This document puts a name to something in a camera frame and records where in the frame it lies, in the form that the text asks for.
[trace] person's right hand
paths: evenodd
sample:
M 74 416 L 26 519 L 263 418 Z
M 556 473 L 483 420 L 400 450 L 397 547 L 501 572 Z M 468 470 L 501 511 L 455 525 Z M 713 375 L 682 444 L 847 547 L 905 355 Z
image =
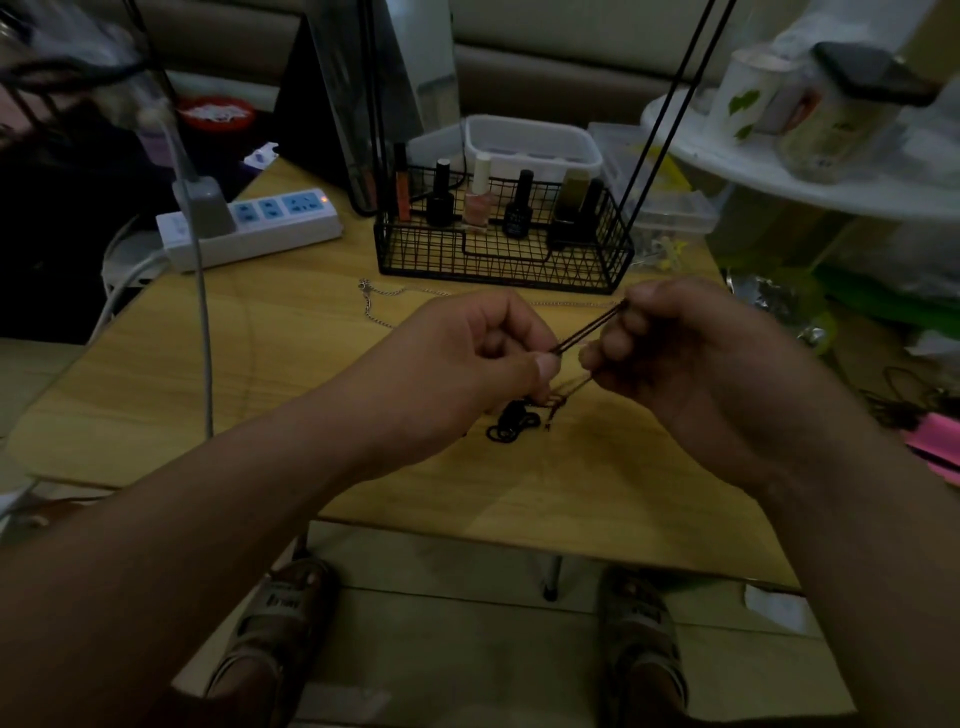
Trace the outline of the person's right hand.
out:
M 754 497 L 815 477 L 876 427 L 766 313 L 704 279 L 642 283 L 580 352 L 596 382 L 648 407 L 697 462 Z

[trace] nail polish bottle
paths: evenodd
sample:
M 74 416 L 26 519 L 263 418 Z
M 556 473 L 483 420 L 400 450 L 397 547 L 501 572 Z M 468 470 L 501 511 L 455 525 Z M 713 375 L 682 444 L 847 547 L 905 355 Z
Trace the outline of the nail polish bottle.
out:
M 450 193 L 450 160 L 437 159 L 433 191 L 426 199 L 426 222 L 434 228 L 453 225 L 453 195 Z
M 564 183 L 557 193 L 557 202 L 550 216 L 550 227 L 546 234 L 546 247 L 551 251 L 561 251 L 567 243 L 578 242 L 580 207 L 587 195 L 590 175 L 584 169 L 568 169 Z
M 503 211 L 503 234 L 520 240 L 530 233 L 530 220 L 534 216 L 530 208 L 530 190 L 534 185 L 534 173 L 529 169 L 520 172 L 516 183 L 514 200 Z
M 410 222 L 410 171 L 407 167 L 407 146 L 402 141 L 394 145 L 394 187 L 396 189 L 396 219 Z
M 470 228 L 485 228 L 490 222 L 493 195 L 490 192 L 490 155 L 477 152 L 473 163 L 473 183 L 464 195 L 464 224 Z
M 587 195 L 584 197 L 584 203 L 580 207 L 580 215 L 577 218 L 577 240 L 582 243 L 592 242 L 596 238 L 597 225 L 600 223 L 597 205 L 603 189 L 603 180 L 598 177 L 590 180 Z

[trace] black lid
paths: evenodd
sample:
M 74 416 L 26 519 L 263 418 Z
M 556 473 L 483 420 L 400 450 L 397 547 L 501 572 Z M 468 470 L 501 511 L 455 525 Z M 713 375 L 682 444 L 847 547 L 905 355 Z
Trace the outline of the black lid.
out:
M 920 78 L 882 48 L 823 42 L 813 46 L 812 53 L 840 90 L 852 99 L 928 107 L 940 95 L 939 84 Z
M 437 168 L 433 173 L 433 193 L 440 195 L 450 187 L 450 160 L 437 159 Z
M 394 171 L 407 171 L 407 145 L 402 141 L 394 144 Z
M 597 203 L 600 202 L 600 195 L 603 194 L 603 180 L 594 177 L 590 180 L 590 186 L 587 188 L 587 194 L 584 195 L 584 204 L 580 208 L 584 214 L 592 215 L 597 211 Z
M 529 169 L 520 172 L 519 182 L 516 183 L 514 204 L 526 206 L 530 202 L 530 190 L 534 186 L 534 173 Z

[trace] forearm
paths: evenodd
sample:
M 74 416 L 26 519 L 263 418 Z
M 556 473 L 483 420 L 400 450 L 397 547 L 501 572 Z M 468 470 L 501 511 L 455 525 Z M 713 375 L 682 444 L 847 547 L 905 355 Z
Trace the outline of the forearm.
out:
M 762 503 L 865 724 L 960 723 L 960 494 L 873 445 Z
M 328 422 L 307 422 L 318 410 Z M 297 400 L 4 554 L 0 712 L 18 726 L 134 724 L 358 477 L 350 434 L 336 410 Z

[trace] wire basket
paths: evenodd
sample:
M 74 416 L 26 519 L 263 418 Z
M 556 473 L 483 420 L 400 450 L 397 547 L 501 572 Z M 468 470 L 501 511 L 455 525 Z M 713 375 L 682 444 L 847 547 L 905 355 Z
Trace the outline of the wire basket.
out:
M 634 256 L 633 243 L 617 214 L 616 201 L 605 189 L 597 208 L 596 230 L 589 239 L 547 246 L 547 232 L 560 185 L 534 182 L 530 192 L 533 217 L 523 239 L 503 234 L 503 211 L 514 198 L 516 180 L 491 178 L 494 197 L 485 230 L 464 226 L 464 191 L 470 175 L 451 185 L 454 223 L 434 228 L 420 219 L 426 214 L 426 191 L 433 186 L 432 169 L 411 167 L 411 213 L 403 223 L 392 212 L 380 212 L 374 225 L 380 273 L 414 278 L 495 283 L 577 293 L 610 294 L 623 279 Z

